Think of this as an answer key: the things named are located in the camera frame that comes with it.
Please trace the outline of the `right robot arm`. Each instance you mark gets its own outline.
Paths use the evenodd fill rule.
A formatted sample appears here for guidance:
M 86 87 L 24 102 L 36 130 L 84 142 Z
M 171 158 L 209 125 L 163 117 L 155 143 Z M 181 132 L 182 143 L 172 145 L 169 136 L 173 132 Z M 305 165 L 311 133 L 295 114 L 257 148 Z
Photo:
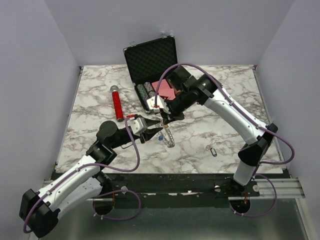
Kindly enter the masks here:
M 230 183 L 230 191 L 236 196 L 243 195 L 278 127 L 274 123 L 266 124 L 256 119 L 209 74 L 196 79 L 183 66 L 177 66 L 167 72 L 163 81 L 178 91 L 173 100 L 163 101 L 160 112 L 165 124 L 183 120 L 184 111 L 198 103 L 218 114 L 242 137 L 245 144 L 238 152 L 240 162 Z

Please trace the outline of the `metal disc with keyrings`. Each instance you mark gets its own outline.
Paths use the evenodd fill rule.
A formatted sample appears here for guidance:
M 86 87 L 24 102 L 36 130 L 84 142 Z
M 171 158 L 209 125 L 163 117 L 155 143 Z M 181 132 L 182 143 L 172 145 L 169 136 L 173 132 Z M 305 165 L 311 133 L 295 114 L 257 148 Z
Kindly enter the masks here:
M 162 135 L 163 140 L 160 140 L 160 142 L 162 142 L 167 148 L 173 148 L 175 146 L 175 140 L 169 129 L 169 126 L 167 130 L 164 130 L 163 123 L 161 123 L 159 127 L 162 128 L 162 130 L 158 132 L 158 140 L 159 140 L 159 136 Z

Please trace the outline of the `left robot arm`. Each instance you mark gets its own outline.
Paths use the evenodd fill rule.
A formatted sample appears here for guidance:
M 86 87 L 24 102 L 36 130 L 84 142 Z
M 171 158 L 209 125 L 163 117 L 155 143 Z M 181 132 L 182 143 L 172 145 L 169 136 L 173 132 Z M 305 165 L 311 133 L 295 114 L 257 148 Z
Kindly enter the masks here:
M 127 117 L 121 129 L 112 120 L 103 122 L 95 142 L 73 167 L 52 183 L 37 191 L 28 189 L 22 195 L 19 217 L 23 232 L 42 238 L 55 228 L 69 207 L 92 197 L 114 194 L 111 180 L 103 173 L 103 169 L 113 168 L 110 164 L 117 157 L 114 149 L 128 143 L 137 149 L 136 140 L 145 143 L 161 131 L 156 126 L 159 123 L 137 114 Z

